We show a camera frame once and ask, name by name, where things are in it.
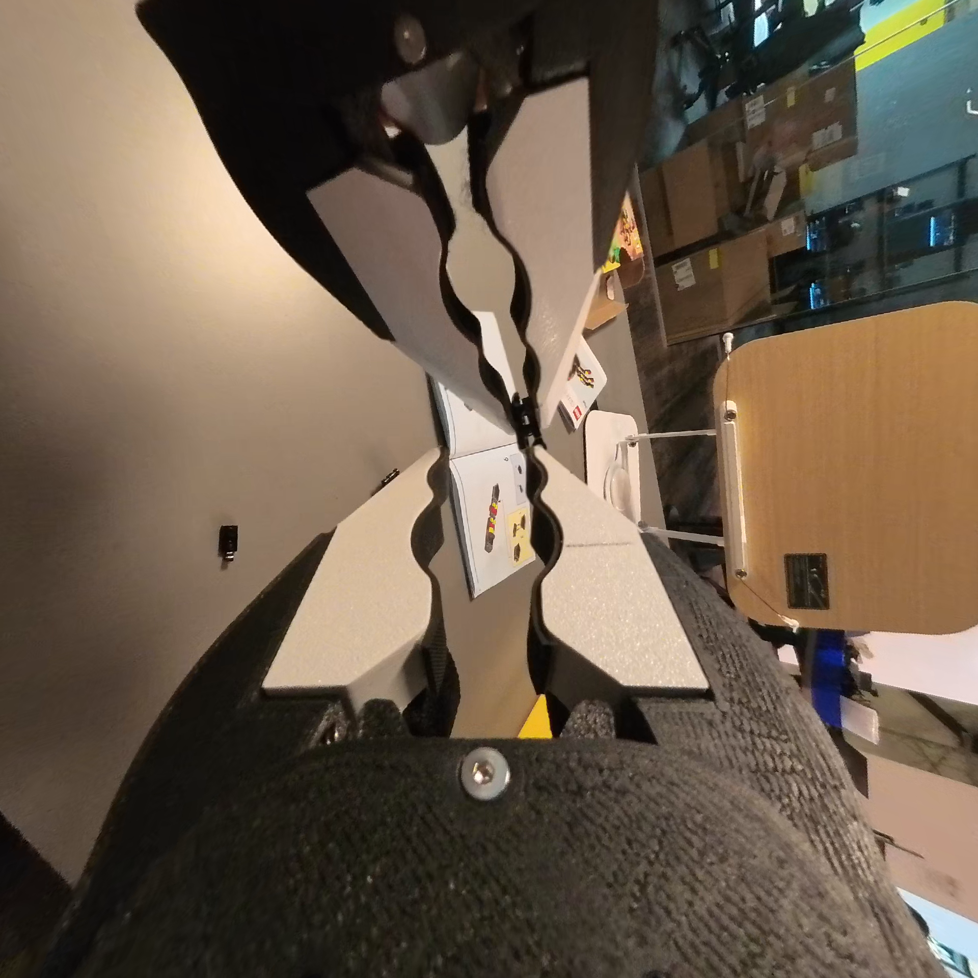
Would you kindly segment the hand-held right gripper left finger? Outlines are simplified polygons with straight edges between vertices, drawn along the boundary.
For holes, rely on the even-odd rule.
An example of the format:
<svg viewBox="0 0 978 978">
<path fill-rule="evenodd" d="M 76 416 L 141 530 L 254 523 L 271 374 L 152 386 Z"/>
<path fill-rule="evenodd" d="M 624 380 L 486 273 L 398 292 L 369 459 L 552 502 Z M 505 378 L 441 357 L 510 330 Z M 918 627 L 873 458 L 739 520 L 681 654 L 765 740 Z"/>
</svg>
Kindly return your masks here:
<svg viewBox="0 0 978 978">
<path fill-rule="evenodd" d="M 337 524 L 262 690 L 344 703 L 411 702 L 426 686 L 422 645 L 440 613 L 424 520 L 441 544 L 445 457 L 431 449 Z"/>
</svg>

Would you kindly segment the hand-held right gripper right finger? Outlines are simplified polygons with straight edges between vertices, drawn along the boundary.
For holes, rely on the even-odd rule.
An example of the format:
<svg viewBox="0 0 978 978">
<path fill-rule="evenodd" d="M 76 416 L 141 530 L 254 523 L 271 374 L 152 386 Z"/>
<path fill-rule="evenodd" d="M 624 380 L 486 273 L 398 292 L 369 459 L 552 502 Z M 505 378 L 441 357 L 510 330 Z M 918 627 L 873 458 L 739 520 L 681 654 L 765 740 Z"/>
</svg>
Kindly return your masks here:
<svg viewBox="0 0 978 978">
<path fill-rule="evenodd" d="M 650 553 L 623 513 L 543 447 L 528 450 L 528 669 L 555 699 L 701 698 L 707 677 Z"/>
</svg>

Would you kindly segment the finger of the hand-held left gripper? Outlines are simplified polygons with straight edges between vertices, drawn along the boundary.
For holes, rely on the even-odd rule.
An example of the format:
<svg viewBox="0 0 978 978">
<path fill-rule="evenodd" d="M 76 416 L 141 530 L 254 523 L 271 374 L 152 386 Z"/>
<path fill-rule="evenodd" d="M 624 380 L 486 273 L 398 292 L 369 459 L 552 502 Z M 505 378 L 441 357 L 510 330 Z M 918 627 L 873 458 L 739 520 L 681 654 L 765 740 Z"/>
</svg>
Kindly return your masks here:
<svg viewBox="0 0 978 978">
<path fill-rule="evenodd" d="M 379 314 L 390 342 L 476 409 L 509 409 L 481 324 L 447 271 L 457 222 L 426 146 L 401 131 L 307 191 L 315 214 Z"/>
<path fill-rule="evenodd" d="M 539 431 L 555 419 L 599 272 L 593 245 L 591 85 L 586 75 L 471 118 L 477 212 L 513 263 L 505 303 L 523 343 Z"/>
</svg>

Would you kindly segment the lego instruction booklet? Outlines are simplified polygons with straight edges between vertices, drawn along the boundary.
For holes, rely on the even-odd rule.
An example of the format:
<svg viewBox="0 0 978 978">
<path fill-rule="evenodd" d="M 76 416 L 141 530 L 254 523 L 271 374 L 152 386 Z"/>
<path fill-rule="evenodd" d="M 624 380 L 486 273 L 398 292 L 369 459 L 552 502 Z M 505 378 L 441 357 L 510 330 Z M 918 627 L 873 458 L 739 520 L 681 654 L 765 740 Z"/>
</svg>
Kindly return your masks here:
<svg viewBox="0 0 978 978">
<path fill-rule="evenodd" d="M 429 379 L 448 450 L 448 486 L 471 597 L 535 560 L 528 464 L 507 426 Z"/>
</svg>

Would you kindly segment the colourful lego box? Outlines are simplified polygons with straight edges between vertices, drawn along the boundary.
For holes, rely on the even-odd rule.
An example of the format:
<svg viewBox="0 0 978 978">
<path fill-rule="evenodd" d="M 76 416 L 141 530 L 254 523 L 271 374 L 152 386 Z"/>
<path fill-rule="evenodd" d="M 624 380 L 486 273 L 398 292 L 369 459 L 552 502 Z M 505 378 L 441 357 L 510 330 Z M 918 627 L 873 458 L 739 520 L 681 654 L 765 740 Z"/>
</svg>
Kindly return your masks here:
<svg viewBox="0 0 978 978">
<path fill-rule="evenodd" d="M 590 310 L 589 328 L 598 329 L 627 309 L 627 293 L 645 272 L 641 209 L 626 193 Z"/>
</svg>

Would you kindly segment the small white lego leaflet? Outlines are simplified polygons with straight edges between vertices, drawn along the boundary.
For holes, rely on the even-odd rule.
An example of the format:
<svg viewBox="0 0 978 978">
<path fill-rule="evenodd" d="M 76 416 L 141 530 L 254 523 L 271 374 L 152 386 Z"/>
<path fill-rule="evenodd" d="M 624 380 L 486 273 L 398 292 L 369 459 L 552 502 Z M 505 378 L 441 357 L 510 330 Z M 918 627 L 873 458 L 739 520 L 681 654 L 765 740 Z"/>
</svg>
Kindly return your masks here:
<svg viewBox="0 0 978 978">
<path fill-rule="evenodd" d="M 607 376 L 604 368 L 591 348 L 582 342 L 573 358 L 558 403 L 560 416 L 568 429 L 576 431 L 582 426 L 606 384 Z"/>
</svg>

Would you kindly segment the large cardboard box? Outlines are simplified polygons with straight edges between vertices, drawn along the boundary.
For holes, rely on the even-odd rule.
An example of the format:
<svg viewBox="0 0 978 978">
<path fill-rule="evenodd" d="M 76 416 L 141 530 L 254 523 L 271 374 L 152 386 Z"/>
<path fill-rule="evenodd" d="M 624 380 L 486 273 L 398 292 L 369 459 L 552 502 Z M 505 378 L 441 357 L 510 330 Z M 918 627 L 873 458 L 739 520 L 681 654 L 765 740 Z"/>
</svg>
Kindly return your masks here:
<svg viewBox="0 0 978 978">
<path fill-rule="evenodd" d="M 851 59 L 799 68 L 742 99 L 744 172 L 763 165 L 816 172 L 859 149 L 857 69 Z"/>
<path fill-rule="evenodd" d="M 702 140 L 639 175 L 651 253 L 661 259 L 714 238 L 743 213 L 739 143 Z"/>
<path fill-rule="evenodd" d="M 804 254 L 806 246 L 805 221 L 795 215 L 658 263 L 665 343 L 720 336 L 798 310 L 799 287 L 786 282 L 786 261 Z"/>
</svg>

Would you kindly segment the wooden book stand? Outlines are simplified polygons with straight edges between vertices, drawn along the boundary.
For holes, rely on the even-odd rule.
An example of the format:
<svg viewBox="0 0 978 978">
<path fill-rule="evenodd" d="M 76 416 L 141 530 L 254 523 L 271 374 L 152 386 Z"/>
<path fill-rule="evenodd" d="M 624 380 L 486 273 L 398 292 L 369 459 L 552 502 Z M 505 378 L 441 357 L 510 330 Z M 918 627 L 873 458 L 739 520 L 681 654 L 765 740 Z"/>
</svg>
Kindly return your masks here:
<svg viewBox="0 0 978 978">
<path fill-rule="evenodd" d="M 713 385 L 708 429 L 617 434 L 605 500 L 639 517 L 641 441 L 707 437 L 746 617 L 944 635 L 977 619 L 977 306 L 945 301 L 753 340 Z"/>
</svg>

